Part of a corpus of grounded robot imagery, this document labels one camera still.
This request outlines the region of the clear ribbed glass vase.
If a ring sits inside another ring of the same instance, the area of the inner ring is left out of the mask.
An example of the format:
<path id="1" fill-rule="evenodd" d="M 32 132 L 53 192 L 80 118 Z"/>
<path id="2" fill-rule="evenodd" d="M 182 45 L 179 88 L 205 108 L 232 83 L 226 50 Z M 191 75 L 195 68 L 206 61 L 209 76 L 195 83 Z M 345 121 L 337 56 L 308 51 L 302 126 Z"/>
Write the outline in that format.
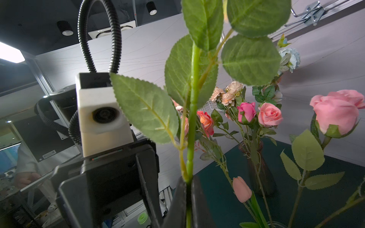
<path id="1" fill-rule="evenodd" d="M 273 222 L 268 222 L 268 226 L 270 228 L 287 228 L 286 225 L 280 223 L 280 222 L 277 222 L 277 221 L 273 221 Z"/>

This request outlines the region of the pink tulip stem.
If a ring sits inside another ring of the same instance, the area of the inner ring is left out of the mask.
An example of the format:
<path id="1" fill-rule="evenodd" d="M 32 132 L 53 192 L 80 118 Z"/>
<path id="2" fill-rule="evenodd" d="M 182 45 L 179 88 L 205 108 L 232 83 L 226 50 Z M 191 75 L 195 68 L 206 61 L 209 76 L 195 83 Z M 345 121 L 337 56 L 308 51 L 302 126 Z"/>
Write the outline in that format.
<path id="1" fill-rule="evenodd" d="M 233 179 L 232 187 L 239 202 L 243 203 L 249 214 L 255 220 L 254 222 L 242 222 L 239 224 L 241 228 L 269 228 L 260 206 L 257 202 L 255 194 L 240 176 Z"/>

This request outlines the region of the peach cream rose stem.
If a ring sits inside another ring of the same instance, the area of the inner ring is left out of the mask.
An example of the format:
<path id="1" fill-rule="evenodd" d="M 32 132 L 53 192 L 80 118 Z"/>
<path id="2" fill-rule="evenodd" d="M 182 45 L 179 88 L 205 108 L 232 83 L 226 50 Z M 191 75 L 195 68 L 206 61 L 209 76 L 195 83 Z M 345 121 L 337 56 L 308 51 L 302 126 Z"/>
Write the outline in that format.
<path id="1" fill-rule="evenodd" d="M 322 190 L 336 185 L 344 172 L 312 175 L 325 162 L 324 150 L 332 139 L 350 135 L 358 125 L 359 111 L 365 107 L 365 97 L 356 90 L 340 90 L 328 95 L 316 95 L 310 101 L 314 115 L 310 129 L 292 141 L 291 160 L 280 154 L 287 174 L 298 184 L 297 196 L 290 215 L 291 228 L 304 189 Z"/>

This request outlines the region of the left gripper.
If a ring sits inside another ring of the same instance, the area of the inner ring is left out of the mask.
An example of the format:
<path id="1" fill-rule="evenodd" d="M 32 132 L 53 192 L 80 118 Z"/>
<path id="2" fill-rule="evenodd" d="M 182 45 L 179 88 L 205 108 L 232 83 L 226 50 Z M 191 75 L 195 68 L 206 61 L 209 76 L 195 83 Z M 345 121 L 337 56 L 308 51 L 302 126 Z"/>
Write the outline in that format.
<path id="1" fill-rule="evenodd" d="M 51 183 L 61 215 L 71 228 L 99 228 L 139 201 L 153 227 L 160 228 L 158 174 L 156 144 L 142 139 L 59 165 Z"/>

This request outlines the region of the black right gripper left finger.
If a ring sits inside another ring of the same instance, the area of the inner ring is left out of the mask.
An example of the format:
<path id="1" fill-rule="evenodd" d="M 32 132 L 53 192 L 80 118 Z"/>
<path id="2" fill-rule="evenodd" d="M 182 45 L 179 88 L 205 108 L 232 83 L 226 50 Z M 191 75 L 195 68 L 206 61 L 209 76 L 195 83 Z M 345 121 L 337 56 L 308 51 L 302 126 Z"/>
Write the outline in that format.
<path id="1" fill-rule="evenodd" d="M 171 208 L 163 220 L 162 228 L 186 228 L 187 184 L 179 178 Z"/>

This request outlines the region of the red pink rose stem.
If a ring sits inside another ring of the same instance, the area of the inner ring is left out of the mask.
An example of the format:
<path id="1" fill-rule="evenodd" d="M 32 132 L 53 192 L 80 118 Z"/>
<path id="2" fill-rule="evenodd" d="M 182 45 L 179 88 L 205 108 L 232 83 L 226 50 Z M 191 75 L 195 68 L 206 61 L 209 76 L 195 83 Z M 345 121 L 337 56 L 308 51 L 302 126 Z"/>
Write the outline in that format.
<path id="1" fill-rule="evenodd" d="M 128 121 L 158 144 L 172 143 L 183 125 L 173 100 L 188 113 L 188 146 L 183 151 L 187 184 L 186 228 L 192 228 L 191 183 L 197 111 L 213 94 L 218 66 L 248 86 L 269 83 L 280 56 L 269 35 L 290 17 L 291 1 L 182 1 L 188 35 L 173 46 L 165 64 L 165 87 L 110 74 L 117 103 Z"/>

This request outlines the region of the dark red glass vase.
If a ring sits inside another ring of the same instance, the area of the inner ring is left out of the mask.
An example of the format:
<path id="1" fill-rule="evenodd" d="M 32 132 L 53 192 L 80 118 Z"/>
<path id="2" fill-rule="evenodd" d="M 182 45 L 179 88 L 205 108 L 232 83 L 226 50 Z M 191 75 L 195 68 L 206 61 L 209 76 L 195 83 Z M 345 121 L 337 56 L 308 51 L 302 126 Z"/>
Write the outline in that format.
<path id="1" fill-rule="evenodd" d="M 258 194 L 259 196 L 263 196 L 261 192 L 261 187 L 262 187 L 265 196 L 271 197 L 276 193 L 277 185 L 269 167 L 267 166 L 262 156 L 262 149 L 263 149 L 263 142 L 260 141 L 258 149 L 260 164 L 257 164 L 255 167 L 254 163 L 249 159 L 248 172 L 254 193 Z"/>

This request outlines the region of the large pink rose stem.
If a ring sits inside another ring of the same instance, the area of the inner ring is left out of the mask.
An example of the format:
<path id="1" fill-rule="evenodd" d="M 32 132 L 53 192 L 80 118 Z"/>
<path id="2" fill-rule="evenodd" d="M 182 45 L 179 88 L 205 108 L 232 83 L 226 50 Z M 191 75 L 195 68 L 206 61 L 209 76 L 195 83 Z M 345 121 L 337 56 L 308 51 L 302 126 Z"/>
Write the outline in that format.
<path id="1" fill-rule="evenodd" d="M 181 127 L 181 123 L 183 125 L 184 131 L 184 139 L 180 142 L 181 137 L 180 133 L 181 130 L 177 131 L 177 136 L 173 141 L 174 146 L 179 151 L 179 163 L 180 169 L 182 173 L 182 177 L 185 181 L 189 180 L 189 174 L 187 169 L 187 164 L 184 161 L 183 151 L 188 146 L 188 136 L 189 136 L 189 120 L 188 120 L 188 113 L 184 113 L 183 106 L 176 103 L 174 100 L 172 101 L 175 109 L 180 117 L 180 121 L 178 126 Z M 200 156 L 201 160 L 214 160 L 219 166 L 222 171 L 227 174 L 227 161 L 226 157 L 218 145 L 217 141 L 213 139 L 213 136 L 216 134 L 214 133 L 214 127 L 218 126 L 219 121 L 215 121 L 211 115 L 203 111 L 197 111 L 197 124 L 196 124 L 196 133 L 195 133 L 195 142 L 194 142 L 194 150 L 195 151 L 202 151 L 203 154 Z"/>

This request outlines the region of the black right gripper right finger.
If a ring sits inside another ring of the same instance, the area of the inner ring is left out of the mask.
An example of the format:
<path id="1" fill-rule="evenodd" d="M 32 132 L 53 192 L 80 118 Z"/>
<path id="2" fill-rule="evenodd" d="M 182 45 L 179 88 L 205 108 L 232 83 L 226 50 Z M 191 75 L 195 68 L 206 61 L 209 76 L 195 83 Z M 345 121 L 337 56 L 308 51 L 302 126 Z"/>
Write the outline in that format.
<path id="1" fill-rule="evenodd" d="M 198 176 L 193 176 L 191 183 L 191 205 L 193 228 L 216 228 L 209 211 L 207 200 Z"/>

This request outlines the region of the peach pink peony spray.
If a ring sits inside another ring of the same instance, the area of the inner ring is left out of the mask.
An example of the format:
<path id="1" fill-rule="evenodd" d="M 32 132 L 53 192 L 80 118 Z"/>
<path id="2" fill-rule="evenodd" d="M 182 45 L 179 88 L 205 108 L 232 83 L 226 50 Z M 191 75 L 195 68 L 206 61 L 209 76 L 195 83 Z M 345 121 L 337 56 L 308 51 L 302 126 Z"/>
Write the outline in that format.
<path id="1" fill-rule="evenodd" d="M 233 106 L 235 99 L 241 95 L 245 86 L 238 82 L 231 82 L 225 89 L 215 87 L 210 97 L 211 102 L 218 102 L 223 106 Z"/>

